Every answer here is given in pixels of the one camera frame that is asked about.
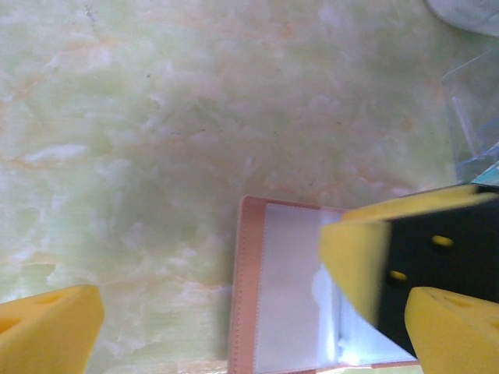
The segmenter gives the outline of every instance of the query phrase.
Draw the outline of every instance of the yellow foam block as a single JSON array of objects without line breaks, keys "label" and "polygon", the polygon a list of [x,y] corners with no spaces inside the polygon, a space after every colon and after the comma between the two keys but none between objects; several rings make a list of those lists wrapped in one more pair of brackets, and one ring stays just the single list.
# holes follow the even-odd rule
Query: yellow foam block
[{"label": "yellow foam block", "polygon": [[94,286],[1,304],[0,372],[83,373],[103,318],[101,297]]},{"label": "yellow foam block", "polygon": [[425,374],[499,372],[499,304],[413,288],[405,325]]},{"label": "yellow foam block", "polygon": [[375,324],[381,269],[386,262],[390,224],[346,221],[324,227],[320,259],[356,311]]},{"label": "yellow foam block", "polygon": [[476,194],[476,185],[459,185],[447,189],[419,193],[399,197],[382,203],[364,206],[350,210],[343,215],[344,221],[350,220],[383,220],[394,217],[408,216],[432,210],[450,209],[465,206],[490,198],[490,193]]}]

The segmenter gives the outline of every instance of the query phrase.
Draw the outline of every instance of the marble countertop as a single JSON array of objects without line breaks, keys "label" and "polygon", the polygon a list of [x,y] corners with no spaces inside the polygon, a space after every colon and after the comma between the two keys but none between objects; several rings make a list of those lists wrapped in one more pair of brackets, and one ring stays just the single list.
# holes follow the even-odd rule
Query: marble countertop
[{"label": "marble countertop", "polygon": [[88,373],[223,373],[238,201],[455,180],[441,77],[498,40],[421,0],[0,5],[0,301],[101,289]]}]

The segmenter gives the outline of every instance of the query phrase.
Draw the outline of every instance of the clear plastic box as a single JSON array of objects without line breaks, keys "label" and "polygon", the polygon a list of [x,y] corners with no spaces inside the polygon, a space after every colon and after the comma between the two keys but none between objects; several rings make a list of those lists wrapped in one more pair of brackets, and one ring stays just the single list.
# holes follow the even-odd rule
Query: clear plastic box
[{"label": "clear plastic box", "polygon": [[499,49],[442,80],[459,182],[499,184]]}]

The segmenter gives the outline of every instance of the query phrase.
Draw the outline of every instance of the green marble surface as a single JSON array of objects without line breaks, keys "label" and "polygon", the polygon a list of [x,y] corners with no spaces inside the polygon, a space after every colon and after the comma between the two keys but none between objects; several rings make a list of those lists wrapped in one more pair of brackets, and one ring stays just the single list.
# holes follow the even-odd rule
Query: green marble surface
[{"label": "green marble surface", "polygon": [[0,301],[98,285],[92,374],[225,372],[239,199],[451,184],[441,77],[499,44],[420,0],[5,0],[0,25]]}]

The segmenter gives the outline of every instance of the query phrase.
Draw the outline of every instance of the yellow dot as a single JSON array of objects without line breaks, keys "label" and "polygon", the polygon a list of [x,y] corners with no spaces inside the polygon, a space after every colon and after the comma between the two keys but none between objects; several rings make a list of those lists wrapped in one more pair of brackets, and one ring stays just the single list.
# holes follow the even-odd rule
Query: yellow dot
[{"label": "yellow dot", "polygon": [[454,241],[450,238],[445,238],[444,236],[434,235],[431,238],[431,241],[436,245],[442,245],[443,247],[452,247],[454,245]]},{"label": "yellow dot", "polygon": [[401,282],[405,282],[407,280],[407,276],[404,273],[401,273],[400,271],[397,270],[390,270],[390,277]]}]

